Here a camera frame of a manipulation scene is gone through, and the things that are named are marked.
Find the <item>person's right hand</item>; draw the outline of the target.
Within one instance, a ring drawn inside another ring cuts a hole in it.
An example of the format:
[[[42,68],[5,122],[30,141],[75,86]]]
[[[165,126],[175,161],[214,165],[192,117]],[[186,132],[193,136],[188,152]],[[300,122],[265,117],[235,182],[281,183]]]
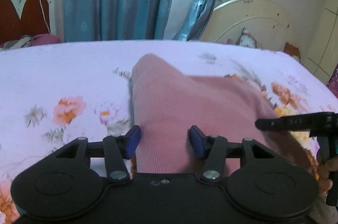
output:
[[[338,158],[335,156],[332,159],[324,160],[321,149],[317,152],[317,174],[319,175],[319,193],[321,195],[327,194],[332,188],[333,181],[329,178],[331,172],[338,170]]]

